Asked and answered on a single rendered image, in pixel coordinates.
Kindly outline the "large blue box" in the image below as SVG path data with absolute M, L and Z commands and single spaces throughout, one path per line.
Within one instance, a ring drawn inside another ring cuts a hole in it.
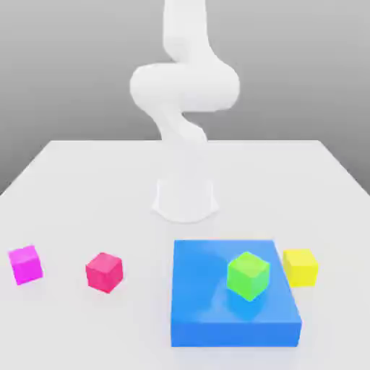
M 226 285 L 229 263 L 246 251 L 270 265 L 267 289 L 251 302 Z M 173 347 L 296 347 L 301 326 L 274 241 L 175 241 Z

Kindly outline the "small magenta cube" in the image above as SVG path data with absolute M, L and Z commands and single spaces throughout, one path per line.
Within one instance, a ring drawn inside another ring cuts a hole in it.
M 8 256 L 18 285 L 43 277 L 40 258 L 33 245 L 9 251 Z

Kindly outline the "small yellow cube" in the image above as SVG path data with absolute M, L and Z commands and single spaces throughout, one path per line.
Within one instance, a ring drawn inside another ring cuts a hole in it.
M 319 264 L 310 249 L 284 250 L 283 268 L 290 287 L 315 286 Z

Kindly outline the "small red cube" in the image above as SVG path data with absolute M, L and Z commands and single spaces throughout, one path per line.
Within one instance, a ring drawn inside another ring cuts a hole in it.
M 124 277 L 121 258 L 99 253 L 86 266 L 87 284 L 104 293 L 110 293 Z

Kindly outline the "small green cube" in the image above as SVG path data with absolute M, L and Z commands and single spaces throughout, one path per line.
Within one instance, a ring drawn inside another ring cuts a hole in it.
M 227 288 L 251 302 L 260 296 L 270 283 L 270 263 L 245 251 L 228 264 Z

